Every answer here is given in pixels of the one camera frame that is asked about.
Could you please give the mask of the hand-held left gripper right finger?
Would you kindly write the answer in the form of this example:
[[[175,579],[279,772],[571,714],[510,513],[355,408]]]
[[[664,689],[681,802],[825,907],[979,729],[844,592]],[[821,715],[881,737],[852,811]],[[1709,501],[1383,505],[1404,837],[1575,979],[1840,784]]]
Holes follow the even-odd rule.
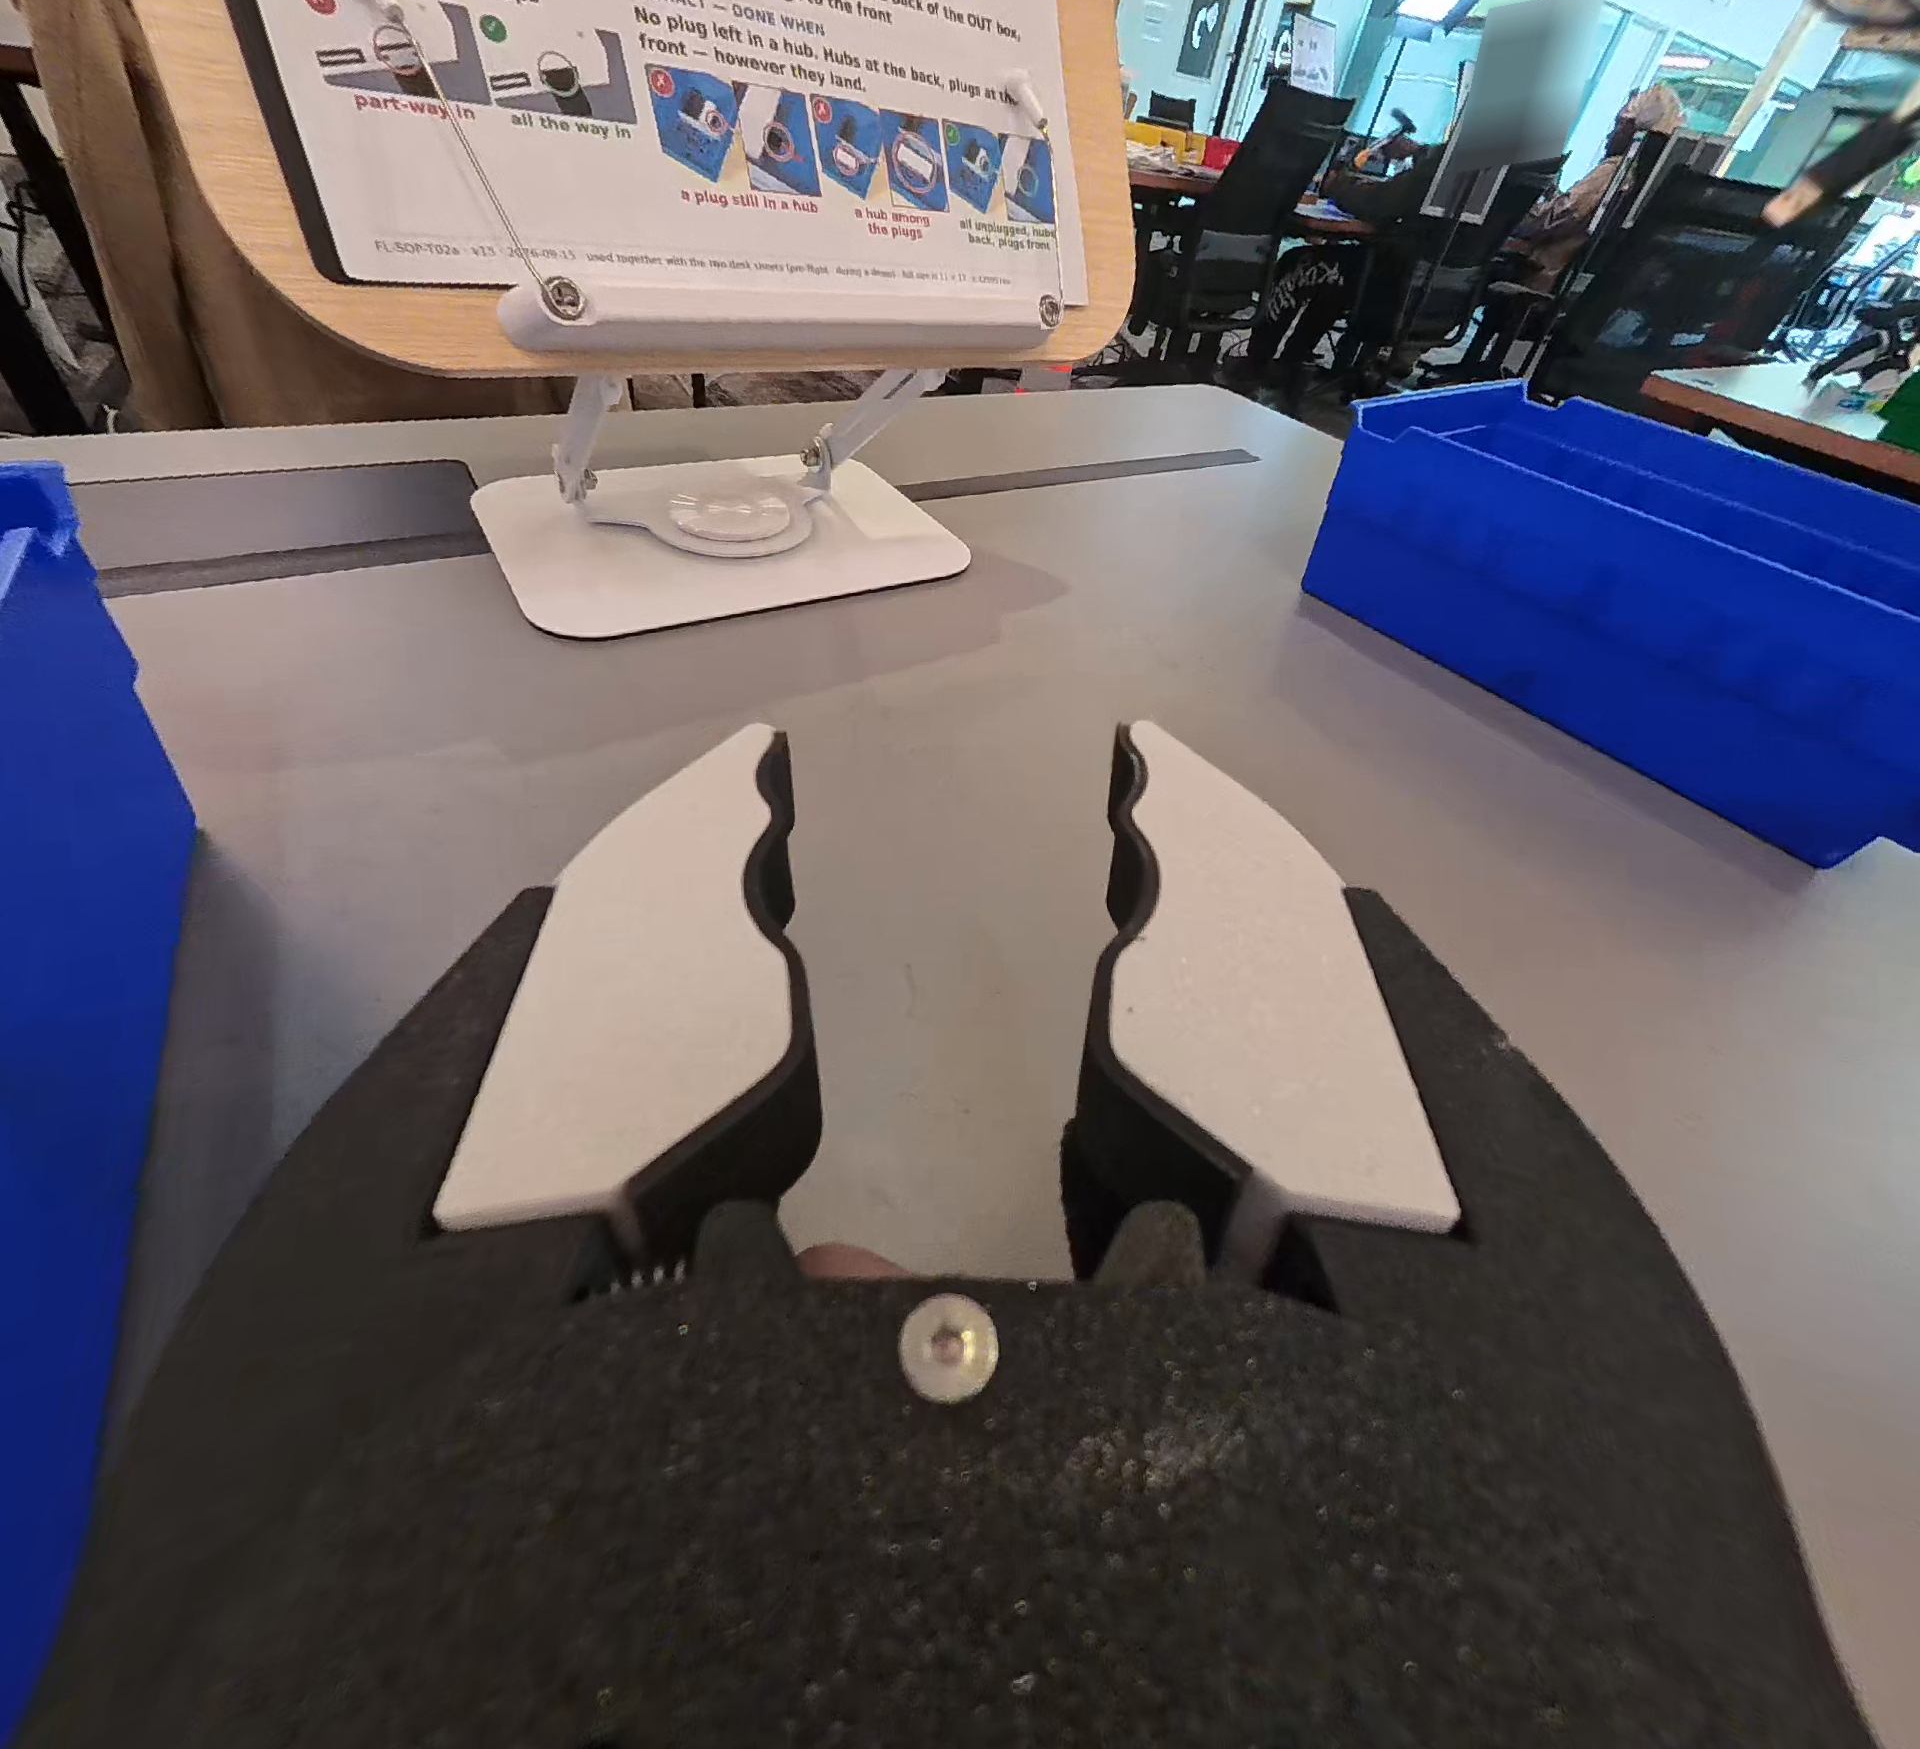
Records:
[[[1310,1221],[1450,1235],[1462,1206],[1380,975],[1323,855],[1154,722],[1115,729],[1107,944],[1061,1143],[1089,1275],[1144,1205],[1272,1282]]]

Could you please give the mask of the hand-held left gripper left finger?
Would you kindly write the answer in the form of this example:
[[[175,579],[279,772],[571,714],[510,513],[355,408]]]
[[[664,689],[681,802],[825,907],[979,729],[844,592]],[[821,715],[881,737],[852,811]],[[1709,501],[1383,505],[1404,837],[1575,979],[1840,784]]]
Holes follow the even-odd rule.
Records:
[[[431,1215],[447,1232],[601,1218],[643,1275],[710,1209],[778,1209],[823,1129],[789,939],[795,796],[749,724],[557,875]]]

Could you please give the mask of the blue plastic bin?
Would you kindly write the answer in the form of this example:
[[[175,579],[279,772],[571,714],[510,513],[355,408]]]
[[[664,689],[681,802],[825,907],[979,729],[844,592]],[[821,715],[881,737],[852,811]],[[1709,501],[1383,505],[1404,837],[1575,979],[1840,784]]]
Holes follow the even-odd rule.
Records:
[[[5,1737],[91,1516],[195,834],[60,465],[3,465]]]
[[[1794,861],[1917,849],[1916,505],[1517,382],[1362,401],[1302,591]]]

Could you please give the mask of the instruction sheet on wooden stand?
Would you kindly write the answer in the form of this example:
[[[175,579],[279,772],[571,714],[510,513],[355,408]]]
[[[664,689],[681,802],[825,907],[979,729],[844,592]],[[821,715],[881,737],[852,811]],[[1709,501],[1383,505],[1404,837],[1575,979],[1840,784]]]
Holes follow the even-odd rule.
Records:
[[[960,365],[1081,359],[1115,332],[1133,233],[1111,0],[1058,0],[1087,300],[828,292],[781,300],[534,273],[508,287],[322,275],[227,0],[129,0],[194,181],[251,271],[403,371],[570,380],[547,455],[471,512],[520,615],[612,639],[943,582],[967,546],[860,453]]]

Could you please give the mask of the wooden office desk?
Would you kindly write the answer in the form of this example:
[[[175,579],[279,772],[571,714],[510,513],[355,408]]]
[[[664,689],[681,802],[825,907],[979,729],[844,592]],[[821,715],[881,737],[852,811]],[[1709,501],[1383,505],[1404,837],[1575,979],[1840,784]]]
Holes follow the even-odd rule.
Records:
[[[1135,265],[1135,292],[1127,312],[1127,341],[1131,349],[1142,360],[1153,363],[1182,363],[1187,360],[1196,345],[1213,342],[1221,338],[1195,338],[1190,353],[1178,360],[1163,360],[1158,357],[1163,336],[1153,322],[1153,312],[1158,305],[1160,287],[1164,283],[1164,271],[1168,268],[1168,257],[1172,255],[1172,232],[1180,226],[1182,217],[1192,209],[1195,202],[1204,197],[1210,190],[1218,172],[1202,170],[1178,170],[1178,172],[1158,172],[1131,174],[1131,190],[1135,200],[1135,229],[1136,229],[1136,265]],[[1291,226],[1291,235],[1284,244],[1280,260],[1294,247],[1305,245],[1356,245],[1363,247],[1372,241],[1372,226],[1351,217],[1340,208],[1323,200],[1316,183],[1307,190],[1303,202],[1297,205],[1297,214]],[[1260,300],[1260,309],[1267,302],[1267,295],[1274,290],[1274,280],[1280,263],[1274,269],[1272,286]],[[1240,325],[1229,335],[1235,335],[1248,325]]]
[[[1644,377],[1646,415],[1723,435],[1780,462],[1917,499],[1917,455],[1882,435],[1879,412],[1849,407],[1843,386],[1809,388],[1792,363],[1660,371]]]

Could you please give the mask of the black office chair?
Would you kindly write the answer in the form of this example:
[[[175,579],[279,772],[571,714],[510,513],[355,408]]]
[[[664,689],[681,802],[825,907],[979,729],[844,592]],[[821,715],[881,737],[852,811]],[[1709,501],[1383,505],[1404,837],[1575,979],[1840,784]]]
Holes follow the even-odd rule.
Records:
[[[1843,194],[1770,226],[1773,200],[1762,183],[1671,174],[1566,295],[1528,395],[1640,412],[1649,375],[1756,363],[1867,209]]]
[[[1158,357],[1248,325],[1272,286],[1297,205],[1345,137],[1349,99],[1289,82],[1267,90],[1233,157],[1172,232],[1153,322]]]

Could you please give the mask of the printed instruction sheet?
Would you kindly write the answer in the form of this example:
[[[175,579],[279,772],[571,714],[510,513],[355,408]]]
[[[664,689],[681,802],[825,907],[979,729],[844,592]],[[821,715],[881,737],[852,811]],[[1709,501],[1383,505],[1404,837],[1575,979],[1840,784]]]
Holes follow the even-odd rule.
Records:
[[[1058,0],[227,0],[317,269],[1087,300]]]

